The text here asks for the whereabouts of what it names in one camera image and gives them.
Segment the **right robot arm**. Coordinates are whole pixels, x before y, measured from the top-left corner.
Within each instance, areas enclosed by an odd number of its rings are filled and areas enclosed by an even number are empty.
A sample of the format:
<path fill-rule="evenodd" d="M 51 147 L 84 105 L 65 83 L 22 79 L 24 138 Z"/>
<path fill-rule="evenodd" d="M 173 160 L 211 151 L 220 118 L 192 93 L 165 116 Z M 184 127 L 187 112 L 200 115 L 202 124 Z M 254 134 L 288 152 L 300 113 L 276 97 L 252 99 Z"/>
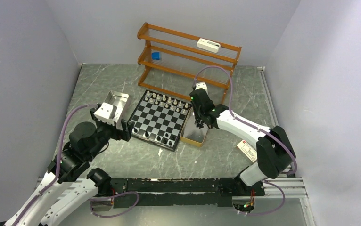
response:
<path fill-rule="evenodd" d="M 230 132 L 256 150 L 256 162 L 240 172 L 235 182 L 239 194 L 248 194 L 261 180 L 277 178 L 295 163 L 295 152 L 282 127 L 261 126 L 237 115 L 229 106 L 215 105 L 204 89 L 192 91 L 190 98 L 198 128 L 206 125 Z"/>

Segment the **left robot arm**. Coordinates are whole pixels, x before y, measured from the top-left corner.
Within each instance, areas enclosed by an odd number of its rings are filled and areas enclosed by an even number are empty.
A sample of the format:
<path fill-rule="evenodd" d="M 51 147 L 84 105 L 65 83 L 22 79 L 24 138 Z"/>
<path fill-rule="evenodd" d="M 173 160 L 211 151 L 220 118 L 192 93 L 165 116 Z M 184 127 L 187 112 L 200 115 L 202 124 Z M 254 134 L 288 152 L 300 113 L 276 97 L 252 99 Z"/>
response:
<path fill-rule="evenodd" d="M 129 141 L 134 123 L 121 120 L 115 124 L 99 121 L 78 124 L 70 141 L 60 144 L 60 150 L 31 197 L 20 210 L 0 226 L 57 226 L 86 201 L 100 201 L 122 196 L 113 188 L 111 177 L 102 169 L 89 171 L 86 178 L 77 179 L 87 171 L 90 162 L 113 140 Z"/>

